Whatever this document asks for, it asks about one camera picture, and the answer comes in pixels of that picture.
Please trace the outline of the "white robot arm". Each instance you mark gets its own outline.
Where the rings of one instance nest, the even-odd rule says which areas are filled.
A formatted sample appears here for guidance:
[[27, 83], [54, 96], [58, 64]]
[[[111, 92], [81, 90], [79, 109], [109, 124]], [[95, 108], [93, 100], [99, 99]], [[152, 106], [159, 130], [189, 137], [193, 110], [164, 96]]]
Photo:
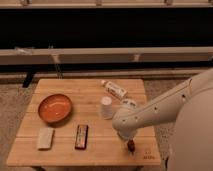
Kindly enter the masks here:
[[213, 171], [213, 68], [136, 109], [128, 103], [112, 125], [125, 140], [144, 127], [174, 122], [167, 171]]

